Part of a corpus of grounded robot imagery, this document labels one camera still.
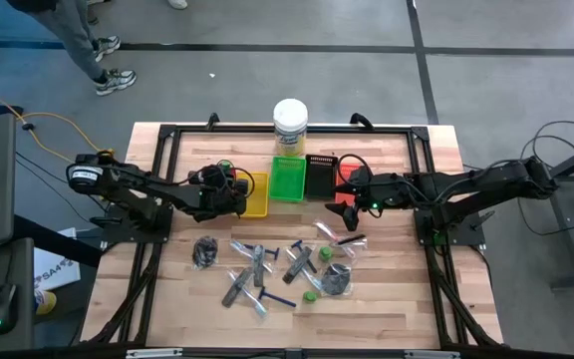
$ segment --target wooden table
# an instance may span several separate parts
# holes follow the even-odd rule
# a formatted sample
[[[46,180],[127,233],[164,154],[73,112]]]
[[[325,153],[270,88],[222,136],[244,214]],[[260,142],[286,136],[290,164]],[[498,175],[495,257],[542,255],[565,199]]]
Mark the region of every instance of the wooden table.
[[[136,123],[127,162],[151,167],[159,123]],[[461,159],[452,126],[431,126],[430,142],[438,172],[461,172]],[[175,180],[190,170],[219,160],[231,160],[251,172],[269,172],[274,156],[271,134],[184,134]],[[363,157],[375,173],[411,171],[407,143],[396,135],[310,134],[308,154]],[[228,241],[286,247],[303,239],[324,245],[327,240],[312,225],[320,218],[339,233],[346,233],[339,216],[321,202],[287,203],[270,200],[269,215],[262,219],[222,216],[196,223],[181,212],[174,215],[170,242],[163,247],[149,325],[148,346],[180,347],[303,347],[303,348],[438,348],[424,251],[417,245],[409,210],[388,210],[380,219],[361,214],[359,232],[369,248],[361,253],[352,272],[352,295],[302,302],[311,290],[300,277],[291,285],[281,277],[290,261],[281,254],[278,274],[266,277],[267,290],[298,303],[292,309],[265,298],[269,310],[259,320],[250,301],[241,294],[226,309],[220,301],[231,285],[226,268],[240,271],[249,260],[232,250]],[[192,269],[193,242],[204,235],[219,239],[218,264],[202,271]],[[117,245],[101,260],[88,308],[82,339],[98,333],[124,299],[135,245]],[[454,247],[453,261],[462,301],[497,341],[501,333],[484,263],[468,247]],[[452,310],[442,297],[451,338],[455,338]],[[138,328],[137,303],[132,334]]]

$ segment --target plastic jar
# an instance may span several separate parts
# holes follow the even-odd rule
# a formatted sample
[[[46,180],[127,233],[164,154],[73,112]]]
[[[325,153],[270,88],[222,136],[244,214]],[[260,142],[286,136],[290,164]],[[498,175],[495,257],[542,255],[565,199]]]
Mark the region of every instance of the plastic jar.
[[[300,156],[305,151],[307,106],[296,99],[285,99],[274,108],[276,151],[280,156]]]

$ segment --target person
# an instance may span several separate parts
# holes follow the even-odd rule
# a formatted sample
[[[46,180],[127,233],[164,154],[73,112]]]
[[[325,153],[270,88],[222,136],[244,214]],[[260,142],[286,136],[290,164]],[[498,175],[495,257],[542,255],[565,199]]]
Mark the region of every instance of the person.
[[[132,86],[137,73],[131,70],[104,70],[98,63],[121,46],[118,36],[95,38],[87,21],[87,0],[7,0],[53,32],[64,44],[70,58],[90,77],[97,95],[109,95]]]
[[[185,0],[167,0],[169,6],[177,10],[183,10],[187,8],[187,1]]]

